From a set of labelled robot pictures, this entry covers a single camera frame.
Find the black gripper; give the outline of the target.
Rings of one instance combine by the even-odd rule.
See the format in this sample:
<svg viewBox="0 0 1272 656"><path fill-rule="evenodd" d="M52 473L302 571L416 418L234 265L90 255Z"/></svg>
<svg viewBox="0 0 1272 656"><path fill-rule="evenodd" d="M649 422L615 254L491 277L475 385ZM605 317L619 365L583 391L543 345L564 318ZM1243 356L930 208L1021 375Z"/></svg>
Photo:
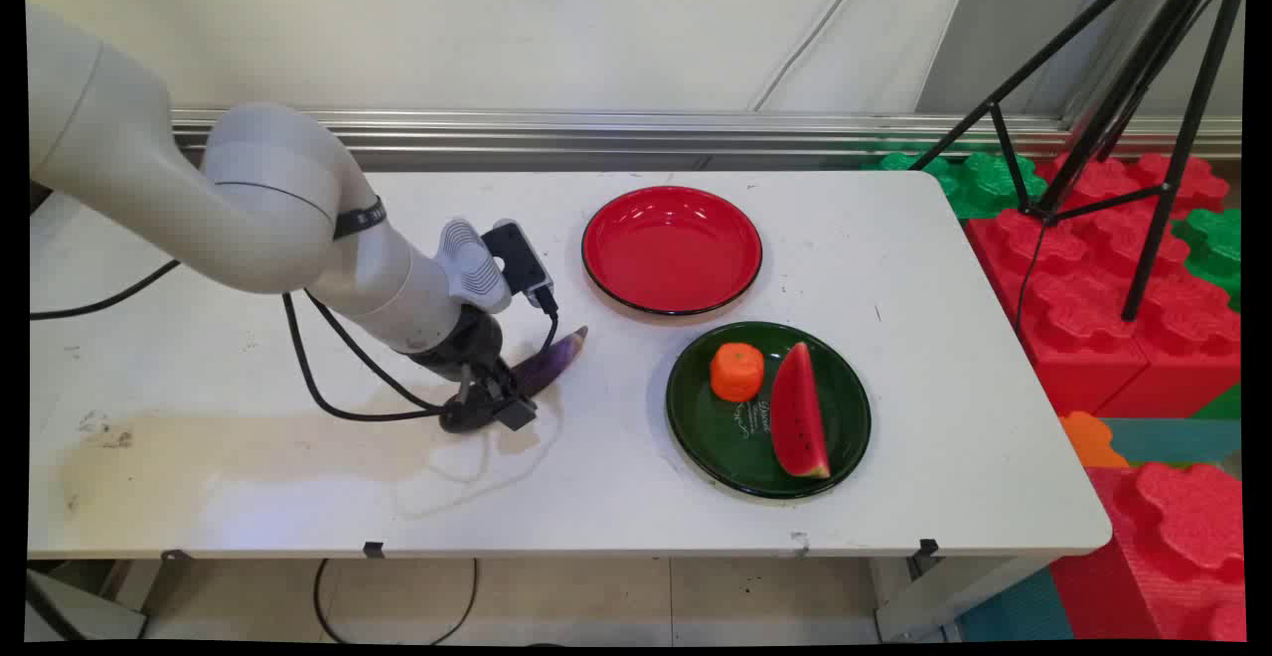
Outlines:
<svg viewBox="0 0 1272 656"><path fill-rule="evenodd" d="M515 432L536 420L533 361L513 366L501 352L502 329L495 317L463 304L457 325L439 345L410 353L432 375L459 383L439 417L444 432L468 434L490 423Z"/></svg>

